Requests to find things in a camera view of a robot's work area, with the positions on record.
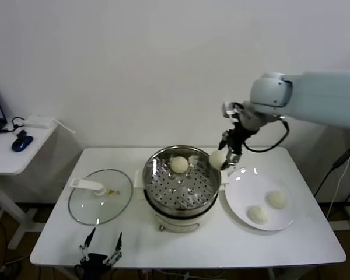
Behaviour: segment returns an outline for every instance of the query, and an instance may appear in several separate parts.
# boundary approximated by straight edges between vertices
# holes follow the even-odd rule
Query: dough ball
[[[171,161],[170,161],[170,168],[173,172],[181,174],[184,173],[185,171],[187,171],[188,169],[188,161],[187,159],[185,159],[182,156],[177,156],[174,157]]]
[[[284,209],[288,206],[288,199],[283,191],[271,191],[267,195],[270,206],[277,209]]]
[[[251,206],[247,211],[248,217],[260,225],[267,223],[267,211],[259,205]]]
[[[211,167],[215,168],[216,170],[220,170],[223,163],[226,161],[227,151],[224,150],[216,150],[211,153],[209,156],[209,163]]]

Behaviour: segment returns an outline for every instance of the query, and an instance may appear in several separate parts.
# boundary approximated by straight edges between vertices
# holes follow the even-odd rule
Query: computer mouse
[[[13,142],[12,150],[15,152],[23,151],[27,146],[31,144],[33,139],[34,138],[32,136],[28,136],[28,135],[18,138],[16,141]]]

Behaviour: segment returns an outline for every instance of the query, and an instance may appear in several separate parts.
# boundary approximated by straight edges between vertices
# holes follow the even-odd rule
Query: white wall
[[[229,127],[221,103],[246,100],[262,72],[330,69],[350,69],[350,0],[0,1],[5,111],[52,115],[78,131],[46,144],[64,150],[50,173],[39,170],[40,156],[31,174],[0,180],[6,188],[16,181],[18,201],[53,200],[60,187],[50,186],[62,185],[81,148],[216,145]],[[323,141],[337,148],[318,153],[324,127],[290,126],[285,146],[300,167],[310,152],[336,158],[346,147],[336,131]],[[270,145],[282,133],[272,124],[250,143]],[[304,175],[315,184],[314,171]]]

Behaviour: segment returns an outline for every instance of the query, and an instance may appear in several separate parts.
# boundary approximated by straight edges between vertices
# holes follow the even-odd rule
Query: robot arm
[[[287,130],[274,147],[279,145],[289,133],[289,125],[282,116],[350,128],[350,71],[307,72],[303,75],[265,73],[253,83],[250,101],[225,103],[222,110],[223,116],[234,125],[223,133],[218,147],[228,146],[226,162],[222,166],[225,169],[239,161],[242,146],[247,147],[247,138],[277,120],[282,121]]]

